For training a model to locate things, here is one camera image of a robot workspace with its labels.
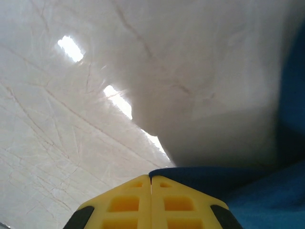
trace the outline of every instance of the blue fabric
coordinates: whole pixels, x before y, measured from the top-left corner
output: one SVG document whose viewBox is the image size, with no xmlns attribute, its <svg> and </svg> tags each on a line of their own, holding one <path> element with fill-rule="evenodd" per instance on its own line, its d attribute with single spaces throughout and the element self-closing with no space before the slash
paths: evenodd
<svg viewBox="0 0 305 229">
<path fill-rule="evenodd" d="M 223 200 L 245 229 L 305 229 L 305 24 L 283 69 L 277 129 L 281 170 L 221 167 L 158 169 Z"/>
</svg>

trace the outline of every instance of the bright light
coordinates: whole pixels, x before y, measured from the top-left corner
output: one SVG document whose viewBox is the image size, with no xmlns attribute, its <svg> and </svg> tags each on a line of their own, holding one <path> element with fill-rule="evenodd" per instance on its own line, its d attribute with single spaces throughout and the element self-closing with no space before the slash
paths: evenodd
<svg viewBox="0 0 305 229">
<path fill-rule="evenodd" d="M 108 85 L 104 89 L 104 93 L 129 119 L 132 119 L 132 106 L 121 97 L 119 92 Z"/>
<path fill-rule="evenodd" d="M 78 62 L 84 57 L 71 37 L 64 36 L 57 43 L 74 62 Z"/>
<path fill-rule="evenodd" d="M 116 105 L 129 119 L 132 119 L 132 106 L 128 102 L 126 102 L 120 95 L 118 91 L 116 91 L 111 85 L 108 85 L 104 89 L 105 95 L 110 99 L 114 105 Z M 160 150 L 161 153 L 169 160 L 166 155 L 161 143 L 159 142 L 158 137 L 152 136 L 149 133 L 141 130 L 145 136 Z"/>
</svg>

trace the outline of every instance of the yellow plastic object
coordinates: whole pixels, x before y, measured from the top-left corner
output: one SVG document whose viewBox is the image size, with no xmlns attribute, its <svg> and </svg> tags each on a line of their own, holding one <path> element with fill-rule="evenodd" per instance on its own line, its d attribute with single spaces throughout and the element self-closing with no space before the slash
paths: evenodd
<svg viewBox="0 0 305 229">
<path fill-rule="evenodd" d="M 214 205 L 228 209 L 222 201 L 188 186 L 143 175 L 82 204 L 71 219 L 82 218 L 81 209 L 92 206 L 89 220 L 83 226 L 76 223 L 66 228 L 222 229 L 211 209 Z"/>
<path fill-rule="evenodd" d="M 152 178 L 152 229 L 222 229 L 211 205 L 222 201 L 162 176 Z"/>
<path fill-rule="evenodd" d="M 151 181 L 148 175 L 115 187 L 78 209 L 93 206 L 85 229 L 151 229 Z"/>
</svg>

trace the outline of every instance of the blue cloth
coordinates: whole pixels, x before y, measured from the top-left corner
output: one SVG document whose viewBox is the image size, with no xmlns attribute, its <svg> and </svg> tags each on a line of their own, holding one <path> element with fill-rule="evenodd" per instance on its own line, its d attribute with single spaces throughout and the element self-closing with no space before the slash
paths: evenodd
<svg viewBox="0 0 305 229">
<path fill-rule="evenodd" d="M 277 128 L 281 169 L 158 169 L 161 175 L 223 200 L 245 229 L 305 229 L 305 24 L 283 68 Z"/>
</svg>

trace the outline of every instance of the black rubber trim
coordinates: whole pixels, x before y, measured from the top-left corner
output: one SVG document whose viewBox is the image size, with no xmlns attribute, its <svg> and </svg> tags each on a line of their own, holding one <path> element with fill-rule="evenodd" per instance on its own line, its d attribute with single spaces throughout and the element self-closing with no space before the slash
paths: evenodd
<svg viewBox="0 0 305 229">
<path fill-rule="evenodd" d="M 234 215 L 219 205 L 212 205 L 211 209 L 223 229 L 243 229 Z"/>
<path fill-rule="evenodd" d="M 63 229 L 84 229 L 93 211 L 94 207 L 87 206 L 74 212 Z"/>
</svg>

